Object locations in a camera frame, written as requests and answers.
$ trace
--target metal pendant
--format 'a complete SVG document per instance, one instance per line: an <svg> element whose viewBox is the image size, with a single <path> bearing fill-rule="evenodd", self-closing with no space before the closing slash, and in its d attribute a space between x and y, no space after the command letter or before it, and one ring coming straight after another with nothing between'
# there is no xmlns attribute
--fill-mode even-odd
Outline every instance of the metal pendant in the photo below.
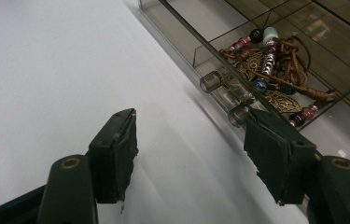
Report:
<svg viewBox="0 0 350 224"><path fill-rule="evenodd" d="M245 62L245 65L250 68L250 70L259 72L262 64L264 63L264 54L262 51L251 54L250 57ZM252 81L256 75L246 70L240 63L236 65L237 70L245 76L248 81Z"/></svg>
<svg viewBox="0 0 350 224"><path fill-rule="evenodd" d="M264 95L265 99L281 113L296 113L301 111L301 106L295 99L280 91L266 91Z"/></svg>

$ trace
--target white table surface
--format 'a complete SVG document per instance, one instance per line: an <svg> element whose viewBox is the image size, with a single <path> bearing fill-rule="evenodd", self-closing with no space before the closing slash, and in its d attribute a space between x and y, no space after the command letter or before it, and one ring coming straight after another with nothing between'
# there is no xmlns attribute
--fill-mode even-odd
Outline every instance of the white table surface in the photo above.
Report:
<svg viewBox="0 0 350 224"><path fill-rule="evenodd" d="M0 204L46 184L56 160L84 154L134 107L125 210L99 205L100 223L307 223L274 203L242 131L192 72L136 0L0 0Z"/></svg>

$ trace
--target jewelry pieces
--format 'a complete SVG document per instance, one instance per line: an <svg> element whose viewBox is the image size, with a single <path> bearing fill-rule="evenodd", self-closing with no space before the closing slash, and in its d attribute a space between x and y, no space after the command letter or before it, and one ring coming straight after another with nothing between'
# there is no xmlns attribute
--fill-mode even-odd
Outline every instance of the jewelry pieces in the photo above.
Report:
<svg viewBox="0 0 350 224"><path fill-rule="evenodd" d="M257 72L258 70L260 70L262 63L264 62L264 54L259 50L259 52L256 52L254 54L250 54L250 57L248 58L247 62L245 63L245 65L250 68L252 71ZM249 72L248 70L246 70L241 63L236 64L236 68L237 70L245 76L245 78L248 81L252 81L256 75L254 75L253 73Z"/></svg>
<svg viewBox="0 0 350 224"><path fill-rule="evenodd" d="M245 50L250 43L258 43L261 40L264 48ZM306 51L307 64L297 56L300 50L298 44ZM308 48L296 36L279 38L273 27L268 27L264 32L255 29L248 37L240 38L228 49L221 49L219 52L251 82L254 88L265 95L274 108L281 113L293 113L288 121L294 127L302 126L321 108L339 97L336 91L322 92L306 86L311 65ZM236 77L227 74L221 80L236 95L245 94L243 91L238 91L241 84ZM314 104L301 107L289 96L296 92L314 99Z"/></svg>
<svg viewBox="0 0 350 224"><path fill-rule="evenodd" d="M264 30L264 38L262 40L262 43L266 48L264 64L261 67L261 73L265 76L270 76L274 70L277 48L276 42L273 41L273 39L277 37L277 31L273 27L268 27ZM252 82L252 86L259 92L264 93L267 90L268 82L264 78L258 77Z"/></svg>
<svg viewBox="0 0 350 224"><path fill-rule="evenodd" d="M300 104L295 99L280 91L266 91L264 95L265 99L281 113L302 112Z"/></svg>
<svg viewBox="0 0 350 224"><path fill-rule="evenodd" d="M235 59L234 54L242 52L250 46L250 43L258 44L262 41L263 31L261 29L254 29L247 37L241 37L238 41L231 44L227 49L221 49L219 52L225 59Z"/></svg>
<svg viewBox="0 0 350 224"><path fill-rule="evenodd" d="M288 121L291 125L298 128L302 126L306 120L312 119L319 109L320 108L315 104L309 105L308 107L303 107L300 112L290 115Z"/></svg>

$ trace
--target brown leather cord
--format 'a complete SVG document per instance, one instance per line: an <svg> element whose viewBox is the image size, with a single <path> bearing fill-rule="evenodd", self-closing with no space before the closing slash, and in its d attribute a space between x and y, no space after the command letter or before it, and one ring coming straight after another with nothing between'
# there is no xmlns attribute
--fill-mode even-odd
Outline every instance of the brown leather cord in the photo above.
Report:
<svg viewBox="0 0 350 224"><path fill-rule="evenodd" d="M339 98L339 93L336 91L323 92L310 87L306 87L309 68L311 66L311 53L299 38L292 36L290 38L274 38L273 40L279 44L279 60L276 62L274 72L271 76L266 76L259 72L255 72L246 66L245 61L250 54L256 52L255 49L251 49L250 52L249 50L245 51L243 54L238 55L236 59L244 67L244 69L254 74L255 76L264 78L267 81L293 88L300 94L306 95L311 99L317 100L319 102L330 103ZM303 46L308 56L308 64L305 67L302 67L302 69L300 69L301 60L297 56L297 52L300 50L298 43Z"/></svg>
<svg viewBox="0 0 350 224"><path fill-rule="evenodd" d="M226 60L235 59L235 56L231 55L230 49L221 49L218 51Z"/></svg>

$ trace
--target pink bead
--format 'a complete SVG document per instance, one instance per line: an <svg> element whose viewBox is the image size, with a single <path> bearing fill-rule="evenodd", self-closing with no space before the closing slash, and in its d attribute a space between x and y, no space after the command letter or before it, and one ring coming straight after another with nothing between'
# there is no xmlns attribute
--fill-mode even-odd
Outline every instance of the pink bead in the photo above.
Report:
<svg viewBox="0 0 350 224"><path fill-rule="evenodd" d="M250 46L250 37L242 37L239 39L239 42L242 43L244 49L247 49Z"/></svg>
<svg viewBox="0 0 350 224"><path fill-rule="evenodd" d="M300 113L305 119L312 119L315 115L315 112L311 107L303 107Z"/></svg>
<svg viewBox="0 0 350 224"><path fill-rule="evenodd" d="M265 52L266 52L267 54L276 53L276 52L277 52L277 47L274 46L274 45L268 46L268 47L265 49Z"/></svg>
<svg viewBox="0 0 350 224"><path fill-rule="evenodd" d="M244 45L242 44L242 42L238 41L235 42L231 45L232 50L235 51L242 51L244 49Z"/></svg>

